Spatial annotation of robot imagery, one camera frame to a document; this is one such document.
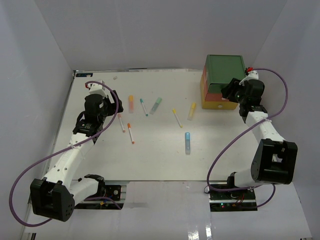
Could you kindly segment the green drawer box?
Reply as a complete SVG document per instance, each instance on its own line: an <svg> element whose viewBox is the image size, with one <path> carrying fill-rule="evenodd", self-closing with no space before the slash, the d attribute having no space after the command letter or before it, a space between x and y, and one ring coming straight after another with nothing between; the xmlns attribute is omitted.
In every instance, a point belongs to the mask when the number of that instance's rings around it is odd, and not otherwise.
<svg viewBox="0 0 320 240"><path fill-rule="evenodd" d="M242 55L206 56L204 74L207 92L220 94L233 78L242 80L245 77L245 62Z"/></svg>

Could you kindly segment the pink cap marker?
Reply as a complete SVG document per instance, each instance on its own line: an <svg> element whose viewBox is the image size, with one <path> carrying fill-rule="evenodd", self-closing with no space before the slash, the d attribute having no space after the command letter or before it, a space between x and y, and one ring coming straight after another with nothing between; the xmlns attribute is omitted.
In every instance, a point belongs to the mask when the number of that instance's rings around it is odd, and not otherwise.
<svg viewBox="0 0 320 240"><path fill-rule="evenodd" d="M119 119L121 131L122 131L123 133L125 133L126 130L125 130L124 123L123 123L123 120L122 120L122 115L121 115L120 113L118 113L117 116L118 116L118 119Z"/></svg>

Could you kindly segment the orange cap marker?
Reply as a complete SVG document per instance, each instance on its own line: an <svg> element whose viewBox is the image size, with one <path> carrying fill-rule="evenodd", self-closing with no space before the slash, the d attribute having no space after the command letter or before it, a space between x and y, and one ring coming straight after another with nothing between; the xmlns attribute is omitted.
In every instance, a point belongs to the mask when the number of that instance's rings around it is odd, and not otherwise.
<svg viewBox="0 0 320 240"><path fill-rule="evenodd" d="M127 127L128 127L129 136L130 136L130 141L131 141L132 144L135 144L135 140L134 140L134 138L133 138L133 133L132 133L131 124L128 123L128 124L127 124Z"/></svg>

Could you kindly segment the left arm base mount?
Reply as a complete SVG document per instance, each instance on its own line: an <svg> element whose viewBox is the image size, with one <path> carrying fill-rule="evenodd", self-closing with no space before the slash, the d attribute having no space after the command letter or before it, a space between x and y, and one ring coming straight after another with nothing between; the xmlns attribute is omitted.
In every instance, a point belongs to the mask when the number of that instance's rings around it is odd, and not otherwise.
<svg viewBox="0 0 320 240"><path fill-rule="evenodd" d="M76 209L80 210L121 210L126 198L126 187L118 184L105 186L102 197L95 200L85 200Z"/></svg>

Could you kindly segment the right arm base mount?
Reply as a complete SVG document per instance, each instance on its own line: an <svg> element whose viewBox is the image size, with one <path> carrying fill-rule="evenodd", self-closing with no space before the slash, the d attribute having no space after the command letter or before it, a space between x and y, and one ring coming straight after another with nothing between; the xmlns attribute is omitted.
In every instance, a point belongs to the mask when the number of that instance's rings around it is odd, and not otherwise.
<svg viewBox="0 0 320 240"><path fill-rule="evenodd" d="M212 213L257 211L256 195L253 189L239 191L213 191L203 189L208 195Z"/></svg>

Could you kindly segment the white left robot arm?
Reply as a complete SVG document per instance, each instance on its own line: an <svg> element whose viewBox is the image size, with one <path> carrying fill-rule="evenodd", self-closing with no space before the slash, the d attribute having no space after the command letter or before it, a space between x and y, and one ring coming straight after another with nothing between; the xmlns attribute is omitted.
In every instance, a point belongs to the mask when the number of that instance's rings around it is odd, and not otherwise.
<svg viewBox="0 0 320 240"><path fill-rule="evenodd" d="M105 93L92 93L85 97L84 111L76 120L75 127L64 152L42 179L34 179L30 185L32 210L35 215L66 222L75 206L87 198L99 200L106 195L104 177L87 174L73 183L72 180L88 151L98 140L106 117L123 111L117 92L112 99Z"/></svg>

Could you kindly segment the yellow cap marker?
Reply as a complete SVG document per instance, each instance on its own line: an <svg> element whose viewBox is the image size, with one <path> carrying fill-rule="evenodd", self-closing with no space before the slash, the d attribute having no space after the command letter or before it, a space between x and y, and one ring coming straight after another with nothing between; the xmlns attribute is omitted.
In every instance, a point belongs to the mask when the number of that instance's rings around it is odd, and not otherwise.
<svg viewBox="0 0 320 240"><path fill-rule="evenodd" d="M181 123L181 121L180 121L180 119L179 119L179 117L178 117L178 114L177 114L176 109L175 109L175 108L173 108L173 109L172 109L172 112L173 112L173 114L174 114L174 116L175 116L175 119L176 119L176 121L177 121L177 123L178 123L179 127L180 127L180 128L182 128L182 127L183 127L183 125L182 125L182 123Z"/></svg>

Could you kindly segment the teal cap marker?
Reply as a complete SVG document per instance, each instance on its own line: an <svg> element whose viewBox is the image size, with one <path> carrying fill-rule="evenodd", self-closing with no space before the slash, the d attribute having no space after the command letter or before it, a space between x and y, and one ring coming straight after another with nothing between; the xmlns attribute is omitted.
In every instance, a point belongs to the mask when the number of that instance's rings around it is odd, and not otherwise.
<svg viewBox="0 0 320 240"><path fill-rule="evenodd" d="M140 98L140 104L141 104L141 106L142 106L142 109L143 109L143 112L144 112L144 115L146 116L146 117L148 117L148 112L147 112L147 109L146 109L146 106L145 106L145 103L144 103L144 100L142 99L142 98Z"/></svg>

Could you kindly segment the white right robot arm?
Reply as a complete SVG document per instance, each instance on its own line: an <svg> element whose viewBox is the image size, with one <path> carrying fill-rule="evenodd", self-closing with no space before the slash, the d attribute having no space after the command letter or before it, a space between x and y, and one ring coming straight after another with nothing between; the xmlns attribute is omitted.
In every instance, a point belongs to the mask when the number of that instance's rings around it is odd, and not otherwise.
<svg viewBox="0 0 320 240"><path fill-rule="evenodd" d="M244 188L288 185L293 180L298 146L286 141L268 119L268 112L261 105L264 90L264 83L258 79L236 78L221 90L223 98L239 104L239 115L258 143L250 168L228 177L230 184L225 192L233 200L243 195Z"/></svg>

